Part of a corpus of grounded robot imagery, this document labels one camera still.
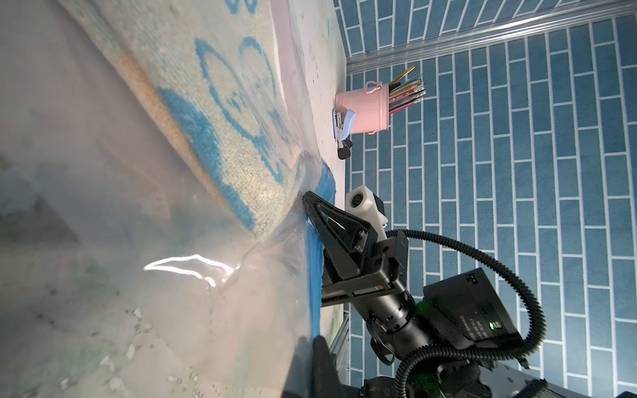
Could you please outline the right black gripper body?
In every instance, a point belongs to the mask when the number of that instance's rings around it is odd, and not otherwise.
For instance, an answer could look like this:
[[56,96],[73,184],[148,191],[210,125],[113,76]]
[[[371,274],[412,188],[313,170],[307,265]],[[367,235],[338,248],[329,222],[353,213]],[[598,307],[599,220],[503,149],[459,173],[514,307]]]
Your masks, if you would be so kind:
[[[406,288],[411,238],[450,248],[481,266],[427,285],[423,299],[416,301]],[[323,253],[322,305],[351,303],[383,362],[524,360],[525,340],[484,271],[491,269],[521,299],[525,283],[481,250],[431,232],[391,231],[376,242],[361,275],[351,280],[340,280],[324,247]]]

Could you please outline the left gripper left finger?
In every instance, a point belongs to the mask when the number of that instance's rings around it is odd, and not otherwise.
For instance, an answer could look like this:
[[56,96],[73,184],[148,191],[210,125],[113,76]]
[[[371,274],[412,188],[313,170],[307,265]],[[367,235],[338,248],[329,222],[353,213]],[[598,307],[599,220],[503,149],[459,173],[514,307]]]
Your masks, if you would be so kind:
[[324,337],[313,340],[312,392],[314,398],[344,398],[343,385]]

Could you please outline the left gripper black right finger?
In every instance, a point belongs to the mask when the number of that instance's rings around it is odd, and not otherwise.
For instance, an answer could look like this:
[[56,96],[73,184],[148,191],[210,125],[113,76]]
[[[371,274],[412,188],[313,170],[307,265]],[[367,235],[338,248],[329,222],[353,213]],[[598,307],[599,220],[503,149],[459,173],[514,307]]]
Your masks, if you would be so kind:
[[302,202],[340,280],[361,275],[378,234],[367,222],[345,212],[314,192],[306,192]]

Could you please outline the clear vacuum bag blue zipper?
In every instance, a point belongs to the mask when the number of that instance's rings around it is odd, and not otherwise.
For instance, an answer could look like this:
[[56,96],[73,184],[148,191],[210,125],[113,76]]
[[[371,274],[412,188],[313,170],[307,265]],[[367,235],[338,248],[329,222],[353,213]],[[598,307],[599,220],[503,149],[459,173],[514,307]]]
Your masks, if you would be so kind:
[[65,1],[1,4],[1,394],[310,397],[333,192],[294,1],[268,1],[305,174],[257,239],[197,179]]

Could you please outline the pale green bunny towel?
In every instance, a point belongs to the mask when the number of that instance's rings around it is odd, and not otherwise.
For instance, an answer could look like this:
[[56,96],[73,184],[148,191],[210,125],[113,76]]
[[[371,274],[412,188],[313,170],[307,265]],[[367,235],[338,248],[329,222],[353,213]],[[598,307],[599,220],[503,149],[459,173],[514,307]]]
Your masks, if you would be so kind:
[[65,1],[197,179],[255,238],[305,174],[268,1]]

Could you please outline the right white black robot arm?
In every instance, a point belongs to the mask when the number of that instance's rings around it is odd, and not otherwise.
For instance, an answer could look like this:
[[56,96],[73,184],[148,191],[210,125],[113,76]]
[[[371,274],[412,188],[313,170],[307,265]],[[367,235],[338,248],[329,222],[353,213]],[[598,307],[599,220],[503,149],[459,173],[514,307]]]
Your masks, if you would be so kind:
[[[305,210],[323,247],[325,307],[348,303],[362,318],[370,346],[394,376],[360,387],[341,383],[323,338],[313,343],[316,397],[570,397],[572,391],[527,374],[542,345],[546,319],[530,288],[481,250],[432,232],[391,230],[383,201],[367,187],[338,209],[314,192]],[[411,240],[444,246],[479,267],[408,290]]]

